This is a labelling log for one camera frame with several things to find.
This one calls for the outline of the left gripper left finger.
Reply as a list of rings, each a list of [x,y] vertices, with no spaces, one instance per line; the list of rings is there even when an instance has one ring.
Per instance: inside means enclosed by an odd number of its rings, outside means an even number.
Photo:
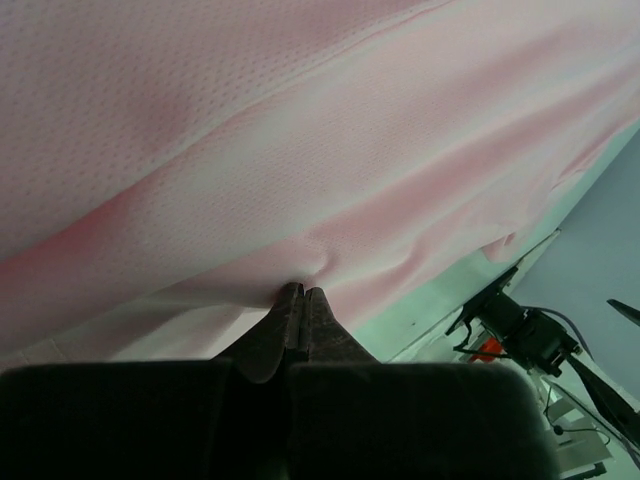
[[[1,377],[5,479],[254,476],[284,448],[287,348],[304,303],[291,283],[212,359],[15,368]]]

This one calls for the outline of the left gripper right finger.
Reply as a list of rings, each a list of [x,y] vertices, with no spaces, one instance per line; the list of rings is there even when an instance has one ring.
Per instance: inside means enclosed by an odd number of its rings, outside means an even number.
[[[555,479],[534,396],[499,365],[316,362],[286,375],[292,479]]]

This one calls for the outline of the pink t-shirt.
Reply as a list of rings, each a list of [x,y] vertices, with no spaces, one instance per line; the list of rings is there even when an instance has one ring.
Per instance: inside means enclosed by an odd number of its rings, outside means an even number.
[[[356,327],[508,261],[639,117],[635,1],[5,1],[1,365]]]

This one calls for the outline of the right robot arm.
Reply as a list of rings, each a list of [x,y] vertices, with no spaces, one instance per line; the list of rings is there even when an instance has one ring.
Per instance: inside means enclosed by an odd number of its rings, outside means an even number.
[[[639,445],[639,411],[601,376],[575,357],[578,342],[548,315],[526,309],[500,293],[477,314],[516,363],[560,377],[567,362],[577,373],[600,417],[634,446]]]

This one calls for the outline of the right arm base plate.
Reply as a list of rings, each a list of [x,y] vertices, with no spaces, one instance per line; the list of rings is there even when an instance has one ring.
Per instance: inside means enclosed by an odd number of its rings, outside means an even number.
[[[474,318],[478,318],[480,314],[486,309],[486,306],[495,297],[499,296],[502,293],[504,287],[509,283],[513,276],[518,272],[518,270],[518,266],[512,266],[462,306],[461,313],[445,331],[445,336],[449,337],[460,325],[464,325],[466,328],[466,336],[458,345],[452,348],[454,352],[468,355],[479,355],[488,358],[507,358],[507,355],[504,354],[495,354],[488,351],[481,352],[480,350],[470,350],[467,349],[467,345],[469,344],[473,332],[471,321]]]

